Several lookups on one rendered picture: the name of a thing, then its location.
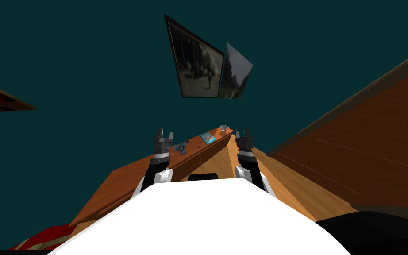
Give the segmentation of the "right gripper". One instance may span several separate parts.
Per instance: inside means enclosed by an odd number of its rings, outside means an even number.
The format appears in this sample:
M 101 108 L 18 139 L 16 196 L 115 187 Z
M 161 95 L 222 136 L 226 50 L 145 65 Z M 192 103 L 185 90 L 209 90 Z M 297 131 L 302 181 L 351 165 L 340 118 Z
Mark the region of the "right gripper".
M 254 139 L 251 135 L 249 128 L 247 127 L 244 128 L 244 135 L 245 136 L 240 136 L 240 133 L 238 131 L 235 133 L 236 145 L 239 151 L 252 152 L 252 148 L 254 148 L 253 146 Z

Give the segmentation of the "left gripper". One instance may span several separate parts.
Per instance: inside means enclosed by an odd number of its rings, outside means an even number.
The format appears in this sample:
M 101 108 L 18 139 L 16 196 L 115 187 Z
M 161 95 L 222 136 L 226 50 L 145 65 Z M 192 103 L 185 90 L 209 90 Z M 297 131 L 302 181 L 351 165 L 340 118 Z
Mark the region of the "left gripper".
M 156 139 L 154 143 L 156 154 L 169 153 L 169 150 L 173 143 L 173 133 L 171 132 L 168 138 L 163 138 L 163 130 L 163 128 L 159 128 L 156 133 Z

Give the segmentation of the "dark grey flat thing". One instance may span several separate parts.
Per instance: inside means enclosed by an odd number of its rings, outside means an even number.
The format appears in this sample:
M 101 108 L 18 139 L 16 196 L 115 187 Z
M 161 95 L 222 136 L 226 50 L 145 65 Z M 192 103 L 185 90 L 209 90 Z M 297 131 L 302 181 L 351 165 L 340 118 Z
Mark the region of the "dark grey flat thing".
M 183 142 L 181 142 L 181 143 L 179 143 L 179 144 L 177 144 L 177 145 L 174 145 L 174 146 L 173 146 L 173 150 L 179 152 L 180 155 L 184 155 L 184 154 L 186 153 L 185 147 L 186 147 L 188 144 L 189 144 L 189 141 L 188 141 L 188 140 L 183 141 Z

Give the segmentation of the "frameless landscape picture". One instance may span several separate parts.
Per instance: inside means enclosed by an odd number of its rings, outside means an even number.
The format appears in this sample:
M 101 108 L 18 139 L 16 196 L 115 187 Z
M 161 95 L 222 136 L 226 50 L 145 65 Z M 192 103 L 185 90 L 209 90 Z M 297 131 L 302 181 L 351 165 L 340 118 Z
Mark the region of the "frameless landscape picture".
M 251 62 L 230 44 L 227 44 L 219 98 L 241 98 L 252 68 Z

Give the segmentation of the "orange wooden desk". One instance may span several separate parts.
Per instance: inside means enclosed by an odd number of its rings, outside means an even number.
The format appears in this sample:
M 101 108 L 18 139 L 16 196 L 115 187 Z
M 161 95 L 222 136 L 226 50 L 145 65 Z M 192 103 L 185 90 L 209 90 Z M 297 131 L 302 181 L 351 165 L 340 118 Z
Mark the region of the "orange wooden desk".
M 189 140 L 186 154 L 170 151 L 172 181 L 186 181 L 191 174 L 216 173 L 219 178 L 234 178 L 239 165 L 238 148 L 233 130 L 210 131 L 216 141 L 206 144 L 200 136 Z M 349 203 L 304 178 L 258 149 L 254 149 L 262 174 L 267 178 L 277 199 L 312 221 L 352 213 Z M 151 156 L 113 170 L 83 209 L 71 222 L 74 233 L 83 231 L 116 207 L 128 201 L 145 175 Z

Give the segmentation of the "dark framed picture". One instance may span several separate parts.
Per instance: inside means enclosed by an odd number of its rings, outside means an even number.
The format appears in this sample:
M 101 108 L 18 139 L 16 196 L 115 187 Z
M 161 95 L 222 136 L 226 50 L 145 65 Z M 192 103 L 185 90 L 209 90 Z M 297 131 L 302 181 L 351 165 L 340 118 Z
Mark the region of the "dark framed picture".
M 181 95 L 218 98 L 224 53 L 164 15 Z

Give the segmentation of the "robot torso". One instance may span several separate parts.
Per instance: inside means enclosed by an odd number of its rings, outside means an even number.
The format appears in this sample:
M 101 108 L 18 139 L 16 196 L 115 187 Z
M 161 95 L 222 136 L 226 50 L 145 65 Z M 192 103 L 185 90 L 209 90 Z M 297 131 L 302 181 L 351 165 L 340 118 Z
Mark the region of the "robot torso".
M 158 183 L 49 255 L 350 255 L 327 231 L 241 178 Z

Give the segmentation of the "red striped cloth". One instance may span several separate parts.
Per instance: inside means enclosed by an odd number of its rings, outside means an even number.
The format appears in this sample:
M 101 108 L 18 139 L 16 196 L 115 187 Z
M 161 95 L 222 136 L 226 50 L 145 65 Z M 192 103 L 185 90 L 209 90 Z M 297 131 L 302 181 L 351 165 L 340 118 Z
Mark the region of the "red striped cloth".
M 68 224 L 52 226 L 20 242 L 9 250 L 53 250 L 68 240 L 76 226 Z

